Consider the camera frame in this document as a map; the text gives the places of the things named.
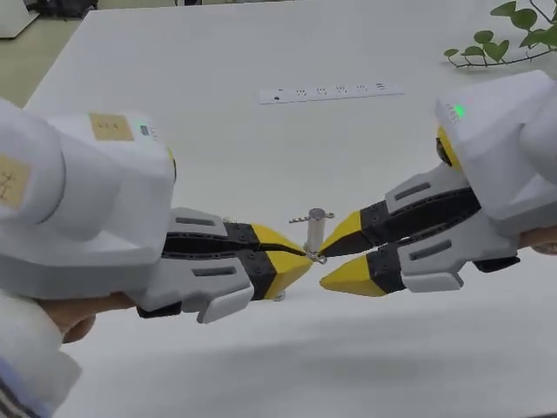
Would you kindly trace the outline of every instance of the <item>metal pin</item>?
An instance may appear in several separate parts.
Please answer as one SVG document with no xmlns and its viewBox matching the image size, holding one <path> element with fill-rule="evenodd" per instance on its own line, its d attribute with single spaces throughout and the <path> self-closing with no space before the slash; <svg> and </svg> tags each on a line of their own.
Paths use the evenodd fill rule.
<svg viewBox="0 0 557 418">
<path fill-rule="evenodd" d="M 304 249 L 309 259 L 321 264 L 326 263 L 326 258 L 319 255 L 319 249 L 325 240 L 325 220 L 334 218 L 334 213 L 327 213 L 321 208 L 313 208 L 307 216 L 294 218 L 291 224 L 307 222 L 307 241 Z"/>
</svg>

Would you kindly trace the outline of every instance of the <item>human hand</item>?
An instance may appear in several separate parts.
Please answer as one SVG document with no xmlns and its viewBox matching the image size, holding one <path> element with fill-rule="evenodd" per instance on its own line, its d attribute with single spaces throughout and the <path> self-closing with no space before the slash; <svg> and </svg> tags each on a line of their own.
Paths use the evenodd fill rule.
<svg viewBox="0 0 557 418">
<path fill-rule="evenodd" d="M 64 336 L 64 344 L 82 340 L 95 325 L 97 314 L 134 307 L 123 293 L 102 298 L 37 300 Z"/>
<path fill-rule="evenodd" d="M 520 247 L 530 246 L 537 253 L 557 255 L 557 226 L 534 229 L 520 236 Z"/>
</svg>

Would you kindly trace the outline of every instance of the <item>small metal object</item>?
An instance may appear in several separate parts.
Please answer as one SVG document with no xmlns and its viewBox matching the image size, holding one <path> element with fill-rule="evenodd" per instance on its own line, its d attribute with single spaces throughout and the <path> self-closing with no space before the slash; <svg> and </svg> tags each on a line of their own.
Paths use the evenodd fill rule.
<svg viewBox="0 0 557 418">
<path fill-rule="evenodd" d="M 280 302 L 280 301 L 284 300 L 285 297 L 286 297 L 286 291 L 283 290 L 277 296 L 275 296 L 275 299 L 273 299 L 273 301 Z"/>
<path fill-rule="evenodd" d="M 307 216 L 290 220 L 291 224 L 307 222 L 307 241 L 304 244 L 305 255 L 308 259 L 319 264 L 325 264 L 327 259 L 319 254 L 319 249 L 325 240 L 325 221 L 334 218 L 334 213 L 327 213 L 321 208 L 313 208 Z"/>
</svg>

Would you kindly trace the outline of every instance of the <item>white sleeve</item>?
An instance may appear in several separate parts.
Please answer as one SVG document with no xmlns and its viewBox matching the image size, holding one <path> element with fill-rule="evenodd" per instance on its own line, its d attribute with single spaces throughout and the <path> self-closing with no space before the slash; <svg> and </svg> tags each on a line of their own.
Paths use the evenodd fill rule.
<svg viewBox="0 0 557 418">
<path fill-rule="evenodd" d="M 60 351 L 62 338 L 35 301 L 0 291 L 0 357 L 50 414 L 65 401 L 81 374 L 81 367 Z"/>
</svg>

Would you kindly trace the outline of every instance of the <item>green indicator light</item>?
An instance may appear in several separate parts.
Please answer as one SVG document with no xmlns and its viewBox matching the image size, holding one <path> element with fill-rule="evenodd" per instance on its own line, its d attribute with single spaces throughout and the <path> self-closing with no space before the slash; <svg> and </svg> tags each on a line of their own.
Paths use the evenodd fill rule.
<svg viewBox="0 0 557 418">
<path fill-rule="evenodd" d="M 464 107 L 456 105 L 453 108 L 459 118 L 462 118 L 464 116 Z"/>
</svg>

